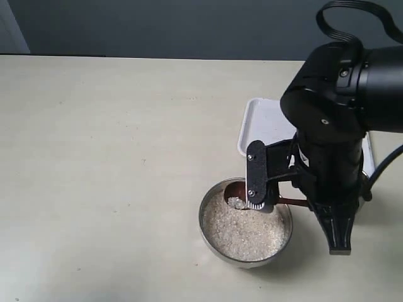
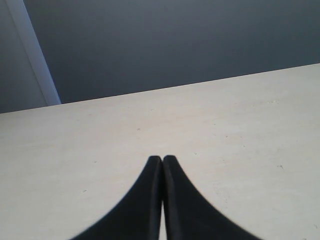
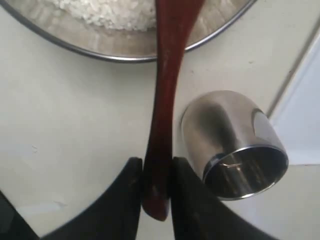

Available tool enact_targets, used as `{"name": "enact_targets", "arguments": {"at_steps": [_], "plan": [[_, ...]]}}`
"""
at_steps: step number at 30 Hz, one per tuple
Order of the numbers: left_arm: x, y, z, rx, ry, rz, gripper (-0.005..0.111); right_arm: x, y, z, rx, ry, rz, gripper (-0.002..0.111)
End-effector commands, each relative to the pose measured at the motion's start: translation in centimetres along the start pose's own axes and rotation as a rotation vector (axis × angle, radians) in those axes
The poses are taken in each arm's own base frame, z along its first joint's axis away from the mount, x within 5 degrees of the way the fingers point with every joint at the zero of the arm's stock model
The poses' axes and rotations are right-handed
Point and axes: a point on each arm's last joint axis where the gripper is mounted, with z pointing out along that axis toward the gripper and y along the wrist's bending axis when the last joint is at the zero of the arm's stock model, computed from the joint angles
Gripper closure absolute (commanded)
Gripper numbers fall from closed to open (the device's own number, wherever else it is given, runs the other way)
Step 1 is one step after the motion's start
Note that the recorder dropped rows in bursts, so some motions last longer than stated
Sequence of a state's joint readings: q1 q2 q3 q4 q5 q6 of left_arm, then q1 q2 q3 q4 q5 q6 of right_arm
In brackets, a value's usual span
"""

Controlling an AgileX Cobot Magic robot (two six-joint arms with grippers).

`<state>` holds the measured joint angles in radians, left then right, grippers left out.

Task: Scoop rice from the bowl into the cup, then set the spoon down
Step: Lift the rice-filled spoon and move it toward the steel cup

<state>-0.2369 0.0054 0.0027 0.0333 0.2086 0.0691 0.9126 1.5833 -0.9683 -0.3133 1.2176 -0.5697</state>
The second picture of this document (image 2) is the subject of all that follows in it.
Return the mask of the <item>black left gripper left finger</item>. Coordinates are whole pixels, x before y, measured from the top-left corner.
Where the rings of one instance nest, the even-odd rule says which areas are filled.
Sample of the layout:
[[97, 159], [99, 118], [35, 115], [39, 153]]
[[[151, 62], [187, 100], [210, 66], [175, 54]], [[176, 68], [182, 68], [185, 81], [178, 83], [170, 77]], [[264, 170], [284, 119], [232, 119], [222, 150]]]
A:
[[74, 240], [158, 240], [163, 199], [163, 162], [150, 156], [126, 195]]

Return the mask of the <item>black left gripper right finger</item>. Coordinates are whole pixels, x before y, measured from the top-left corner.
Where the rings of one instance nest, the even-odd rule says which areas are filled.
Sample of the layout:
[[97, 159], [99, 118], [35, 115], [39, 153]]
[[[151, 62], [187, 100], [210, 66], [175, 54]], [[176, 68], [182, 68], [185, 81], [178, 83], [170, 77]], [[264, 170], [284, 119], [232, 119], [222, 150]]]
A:
[[257, 240], [214, 208], [189, 180], [177, 158], [162, 161], [164, 216], [168, 240]]

